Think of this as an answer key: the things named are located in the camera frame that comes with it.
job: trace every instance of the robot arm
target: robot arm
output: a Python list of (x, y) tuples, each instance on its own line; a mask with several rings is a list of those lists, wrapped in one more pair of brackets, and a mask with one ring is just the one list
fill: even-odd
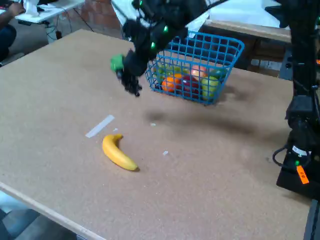
[[(137, 20), (127, 19), (123, 32), (131, 38), (135, 51), (111, 59), (111, 69), (125, 90), (138, 97), (142, 89), (138, 77), (146, 71), (148, 62), (156, 58), (175, 36), (186, 37), (188, 23), (226, 1), (207, 5), (205, 0), (133, 0), (132, 5), (140, 16)], [(320, 107), (316, 93), (315, 47), (320, 0), (277, 2), (281, 5), (266, 10), (280, 20), (281, 27), (290, 26), (293, 65), (293, 98), (286, 111), (292, 131), (285, 146), (273, 155), (273, 161), (281, 166), (277, 185), (320, 200)], [(149, 27), (141, 24), (140, 19), (149, 23)], [(280, 163), (276, 155), (283, 150), (286, 150), (286, 157)], [(308, 184), (302, 184), (298, 167), (304, 169)]]
[[(185, 38), (188, 23), (226, 1), (218, 0), (207, 5), (205, 0), (133, 0), (132, 5), (140, 16), (137, 20), (127, 19), (122, 30), (125, 37), (131, 38), (135, 51), (130, 50), (126, 57), (117, 55), (111, 60), (111, 69), (125, 90), (138, 97), (142, 88), (137, 77), (147, 70), (148, 62), (155, 59), (175, 36)], [(112, 5), (122, 12), (115, 2)], [(140, 19), (149, 23), (149, 27)]]

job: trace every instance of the orange label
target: orange label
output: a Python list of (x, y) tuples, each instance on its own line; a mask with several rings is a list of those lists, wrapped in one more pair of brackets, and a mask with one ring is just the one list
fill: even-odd
[(299, 174), (302, 184), (308, 184), (309, 180), (307, 178), (304, 168), (302, 166), (296, 166), (296, 170)]

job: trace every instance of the person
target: person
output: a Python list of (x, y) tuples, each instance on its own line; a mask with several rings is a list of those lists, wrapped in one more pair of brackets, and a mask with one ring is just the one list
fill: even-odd
[(12, 3), (8, 10), (0, 14), (0, 62), (9, 54), (9, 47), (14, 43), (17, 31), (8, 23), (16, 16), (25, 12), (24, 7), (18, 3)]

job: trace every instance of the yellow banana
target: yellow banana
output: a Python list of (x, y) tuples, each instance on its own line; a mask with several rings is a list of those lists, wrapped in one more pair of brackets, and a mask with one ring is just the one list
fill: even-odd
[(127, 155), (125, 155), (118, 147), (117, 142), (118, 140), (122, 139), (122, 134), (116, 135), (107, 135), (104, 137), (102, 141), (102, 149), (105, 155), (108, 158), (117, 164), (118, 166), (122, 167), (123, 169), (134, 171), (138, 168), (136, 163), (131, 160)]

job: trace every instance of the white tape strip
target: white tape strip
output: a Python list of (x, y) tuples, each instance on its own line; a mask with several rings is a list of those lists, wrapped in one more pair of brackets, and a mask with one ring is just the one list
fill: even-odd
[(85, 136), (87, 138), (92, 138), (97, 135), (103, 128), (105, 128), (109, 123), (111, 123), (115, 119), (114, 116), (108, 115), (102, 122), (100, 122), (97, 126), (95, 126), (90, 132), (88, 132)]

